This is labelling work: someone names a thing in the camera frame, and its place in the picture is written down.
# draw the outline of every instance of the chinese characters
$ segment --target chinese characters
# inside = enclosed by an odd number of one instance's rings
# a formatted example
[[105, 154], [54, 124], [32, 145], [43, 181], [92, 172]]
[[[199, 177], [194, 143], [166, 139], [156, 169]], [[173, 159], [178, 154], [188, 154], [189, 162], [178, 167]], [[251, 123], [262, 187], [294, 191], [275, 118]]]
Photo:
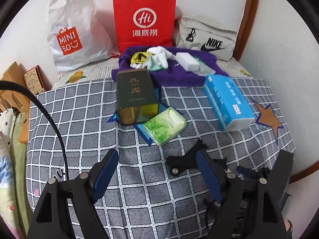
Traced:
[[138, 82], [139, 80], [137, 78], [131, 78], [130, 79], [130, 83], [132, 84], [131, 87], [131, 94], [132, 93], [140, 93], [141, 92], [141, 89], [140, 87], [138, 86]]
[[240, 101], [240, 99], [237, 97], [237, 95], [236, 95], [236, 93], [235, 93], [235, 91], [234, 91], [234, 89], [233, 89], [233, 86], [230, 85], [229, 82], [226, 82], [226, 86], [227, 86], [227, 88], [229, 88], [229, 91], [230, 91], [230, 93], [232, 94], [232, 96], [235, 97], [236, 102], [240, 105], [240, 104], [241, 104], [241, 101]]
[[136, 29], [133, 30], [133, 37], [157, 36], [157, 29]]

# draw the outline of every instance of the gray checkered blanket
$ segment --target gray checkered blanket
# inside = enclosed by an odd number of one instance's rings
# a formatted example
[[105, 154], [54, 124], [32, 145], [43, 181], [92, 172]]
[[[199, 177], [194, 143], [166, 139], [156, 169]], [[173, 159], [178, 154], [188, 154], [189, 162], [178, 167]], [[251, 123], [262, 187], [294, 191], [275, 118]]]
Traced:
[[[233, 79], [250, 102], [271, 104], [283, 124], [278, 145], [269, 127], [251, 124], [248, 129], [223, 133], [201, 87], [164, 87], [162, 102], [187, 119], [186, 129], [169, 143], [148, 146], [132, 126], [108, 123], [115, 111], [116, 83], [111, 80], [81, 82], [49, 91], [38, 99], [52, 115], [63, 137], [70, 179], [87, 172], [116, 148], [120, 160], [117, 171], [96, 204], [97, 213], [111, 239], [118, 238], [198, 238], [207, 233], [204, 198], [209, 192], [200, 172], [190, 169], [170, 176], [167, 156], [185, 154], [201, 138], [212, 158], [227, 157], [228, 168], [272, 168], [280, 149], [293, 152], [287, 124], [269, 84], [263, 80]], [[34, 209], [47, 180], [65, 179], [59, 141], [47, 119], [31, 104], [27, 149], [26, 181], [28, 199]], [[71, 202], [74, 232], [83, 238]]]

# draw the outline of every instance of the black cable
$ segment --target black cable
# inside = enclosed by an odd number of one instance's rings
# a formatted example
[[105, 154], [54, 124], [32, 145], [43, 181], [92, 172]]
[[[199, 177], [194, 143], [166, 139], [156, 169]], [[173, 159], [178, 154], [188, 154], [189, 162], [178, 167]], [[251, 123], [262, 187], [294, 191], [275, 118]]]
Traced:
[[207, 234], [209, 234], [209, 226], [208, 226], [208, 213], [209, 213], [209, 211], [215, 212], [211, 215], [214, 219], [216, 219], [216, 216], [219, 213], [219, 210], [216, 210], [216, 208], [214, 208], [215, 202], [216, 202], [216, 199], [213, 199], [211, 202], [208, 202], [207, 199], [204, 199], [204, 204], [207, 206], [206, 211], [205, 211], [205, 225], [206, 225], [206, 229], [207, 229]]
[[51, 118], [50, 114], [43, 107], [41, 102], [27, 88], [25, 88], [17, 83], [14, 83], [14, 82], [0, 81], [0, 90], [15, 91], [15, 92], [23, 94], [24, 96], [29, 98], [38, 107], [38, 109], [43, 113], [43, 115], [47, 118], [47, 120], [49, 121], [49, 123], [53, 127], [53, 129], [54, 129], [54, 131], [55, 131], [55, 133], [60, 141], [61, 148], [62, 148], [62, 154], [63, 154], [63, 160], [64, 160], [64, 164], [65, 164], [65, 177], [66, 177], [66, 180], [69, 180], [68, 162], [66, 159], [66, 151], [65, 151], [65, 147], [64, 147], [64, 143], [63, 143], [61, 134], [58, 130], [58, 127], [55, 125], [53, 119]]

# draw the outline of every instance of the white plastic bag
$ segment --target white plastic bag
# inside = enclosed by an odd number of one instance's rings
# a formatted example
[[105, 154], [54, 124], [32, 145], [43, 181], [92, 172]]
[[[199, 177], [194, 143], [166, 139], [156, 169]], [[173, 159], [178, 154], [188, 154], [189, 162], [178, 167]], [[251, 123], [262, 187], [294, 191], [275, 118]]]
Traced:
[[109, 35], [95, 14], [95, 0], [51, 0], [47, 42], [58, 73], [108, 59], [114, 53]]

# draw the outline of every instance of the gray bag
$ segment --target gray bag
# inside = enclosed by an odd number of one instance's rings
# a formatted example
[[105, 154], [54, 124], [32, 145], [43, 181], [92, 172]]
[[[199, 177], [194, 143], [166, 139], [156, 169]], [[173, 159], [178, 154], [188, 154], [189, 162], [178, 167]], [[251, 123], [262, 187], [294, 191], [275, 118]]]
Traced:
[[182, 16], [177, 21], [179, 31], [173, 37], [176, 47], [206, 51], [224, 61], [231, 59], [237, 32], [204, 16]]

